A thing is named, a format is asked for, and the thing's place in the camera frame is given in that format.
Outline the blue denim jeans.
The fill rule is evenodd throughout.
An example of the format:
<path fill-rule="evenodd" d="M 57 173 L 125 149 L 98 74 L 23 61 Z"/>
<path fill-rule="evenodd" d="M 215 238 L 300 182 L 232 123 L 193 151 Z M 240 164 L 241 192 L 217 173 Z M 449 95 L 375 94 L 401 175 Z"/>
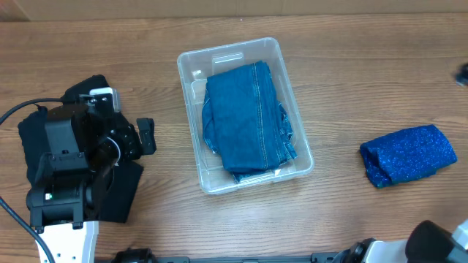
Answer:
<path fill-rule="evenodd" d="M 202 121 L 206 145 L 236 182 L 298 156 L 287 111 L 264 61 L 208 77 Z"/>

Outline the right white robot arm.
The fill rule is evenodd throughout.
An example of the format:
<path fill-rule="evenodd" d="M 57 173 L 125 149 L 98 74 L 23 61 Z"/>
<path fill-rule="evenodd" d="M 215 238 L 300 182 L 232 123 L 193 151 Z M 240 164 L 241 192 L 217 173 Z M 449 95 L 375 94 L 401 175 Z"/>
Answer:
<path fill-rule="evenodd" d="M 367 178 L 376 188 L 428 178 L 457 162 L 449 140 L 434 124 L 365 142 L 360 153 Z M 423 221 L 407 240 L 386 243 L 369 238 L 337 253 L 331 261 L 466 262 L 467 222 L 452 234 L 432 221 Z"/>

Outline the sparkly blue cloth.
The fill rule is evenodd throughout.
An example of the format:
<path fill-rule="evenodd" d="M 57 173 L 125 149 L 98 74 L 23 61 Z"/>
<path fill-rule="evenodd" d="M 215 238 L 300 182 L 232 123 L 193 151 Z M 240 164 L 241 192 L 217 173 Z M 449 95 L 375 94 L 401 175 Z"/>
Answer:
<path fill-rule="evenodd" d="M 458 161 L 447 137 L 433 124 L 386 134 L 361 144 L 359 151 L 376 188 L 427 178 Z"/>

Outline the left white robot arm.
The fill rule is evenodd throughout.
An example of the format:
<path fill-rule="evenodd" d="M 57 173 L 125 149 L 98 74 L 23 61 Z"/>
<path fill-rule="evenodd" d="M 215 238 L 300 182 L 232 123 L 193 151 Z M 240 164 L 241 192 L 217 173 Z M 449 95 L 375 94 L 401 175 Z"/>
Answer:
<path fill-rule="evenodd" d="M 43 262 L 94 262 L 99 223 L 127 221 L 154 121 L 132 125 L 113 109 L 65 104 L 45 116 L 48 149 L 26 196 Z"/>

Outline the clear plastic storage bin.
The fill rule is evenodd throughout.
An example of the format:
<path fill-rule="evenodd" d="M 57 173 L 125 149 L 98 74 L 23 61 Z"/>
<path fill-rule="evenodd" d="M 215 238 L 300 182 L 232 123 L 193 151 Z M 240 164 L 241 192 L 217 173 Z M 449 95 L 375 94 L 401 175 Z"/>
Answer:
<path fill-rule="evenodd" d="M 205 84 L 207 78 L 212 75 L 257 61 L 264 61 L 270 68 L 277 99 L 286 110 L 292 126 L 291 143 L 298 157 L 281 165 L 278 169 L 237 182 L 222 166 L 221 156 L 209 149 L 203 140 L 202 108 Z M 314 158 L 290 84 L 281 48 L 276 39 L 265 37 L 185 52 L 178 57 L 177 64 L 199 183 L 205 193 L 226 194 L 250 186 L 290 180 L 307 175 L 314 169 Z"/>

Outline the square black cloth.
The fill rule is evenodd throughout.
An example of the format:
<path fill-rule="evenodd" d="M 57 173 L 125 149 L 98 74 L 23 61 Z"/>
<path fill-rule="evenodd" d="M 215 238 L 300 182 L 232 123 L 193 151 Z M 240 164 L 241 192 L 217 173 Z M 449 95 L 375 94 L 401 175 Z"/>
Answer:
<path fill-rule="evenodd" d="M 100 221 L 127 222 L 143 170 L 143 166 L 134 161 L 114 167 L 113 182 L 99 212 Z"/>

